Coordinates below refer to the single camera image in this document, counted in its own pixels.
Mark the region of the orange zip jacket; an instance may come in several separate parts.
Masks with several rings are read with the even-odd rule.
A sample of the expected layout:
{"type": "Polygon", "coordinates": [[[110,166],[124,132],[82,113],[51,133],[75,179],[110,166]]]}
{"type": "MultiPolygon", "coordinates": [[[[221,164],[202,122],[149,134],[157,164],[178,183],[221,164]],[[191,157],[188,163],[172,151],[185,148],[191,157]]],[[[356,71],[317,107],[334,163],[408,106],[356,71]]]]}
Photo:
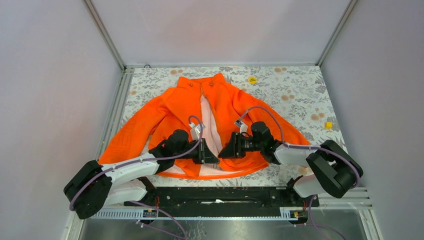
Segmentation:
{"type": "Polygon", "coordinates": [[[175,130],[189,131],[189,117],[205,125],[203,137],[217,155],[239,128],[237,119],[247,125],[264,122],[277,140],[307,145],[308,140],[269,105],[233,86],[218,73],[212,77],[188,79],[181,76],[176,87],[147,102],[113,137],[99,158],[100,164],[115,164],[152,149],[175,130]]]}

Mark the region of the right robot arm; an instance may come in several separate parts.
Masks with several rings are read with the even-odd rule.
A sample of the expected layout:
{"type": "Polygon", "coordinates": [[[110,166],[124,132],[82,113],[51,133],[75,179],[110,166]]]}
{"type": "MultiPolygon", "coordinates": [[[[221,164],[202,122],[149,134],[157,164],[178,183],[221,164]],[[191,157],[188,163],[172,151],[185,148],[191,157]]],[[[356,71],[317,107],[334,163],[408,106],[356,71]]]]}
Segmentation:
{"type": "Polygon", "coordinates": [[[364,172],[361,166],[335,141],[326,140],[314,145],[291,144],[277,140],[262,121],[250,127],[251,136],[233,132],[229,142],[219,153],[222,159],[244,159],[248,152],[259,152],[270,164],[295,164],[309,167],[311,175],[290,180],[287,201],[301,205],[309,196],[327,193],[342,198],[358,185],[364,172]]]}

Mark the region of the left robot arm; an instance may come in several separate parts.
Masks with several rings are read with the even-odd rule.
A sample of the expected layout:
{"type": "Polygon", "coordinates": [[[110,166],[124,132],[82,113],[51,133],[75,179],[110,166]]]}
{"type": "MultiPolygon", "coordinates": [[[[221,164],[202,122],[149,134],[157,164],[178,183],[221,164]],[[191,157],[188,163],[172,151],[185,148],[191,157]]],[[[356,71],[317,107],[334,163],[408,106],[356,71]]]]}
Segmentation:
{"type": "Polygon", "coordinates": [[[135,158],[111,164],[88,161],[64,187],[69,209],[84,220],[109,205],[139,201],[148,206],[154,202],[155,192],[146,177],[168,170],[176,159],[192,160],[195,165],[219,163],[204,138],[189,141],[189,134],[177,129],[135,158]]]}

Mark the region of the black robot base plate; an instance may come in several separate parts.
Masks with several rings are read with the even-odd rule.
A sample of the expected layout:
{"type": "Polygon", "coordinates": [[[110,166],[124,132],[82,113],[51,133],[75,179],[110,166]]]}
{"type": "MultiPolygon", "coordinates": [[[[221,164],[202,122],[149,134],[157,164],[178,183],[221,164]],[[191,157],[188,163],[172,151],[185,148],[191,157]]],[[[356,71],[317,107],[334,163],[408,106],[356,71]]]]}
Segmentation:
{"type": "Polygon", "coordinates": [[[140,202],[152,207],[252,206],[307,210],[310,197],[302,198],[287,187],[156,187],[140,202]]]}

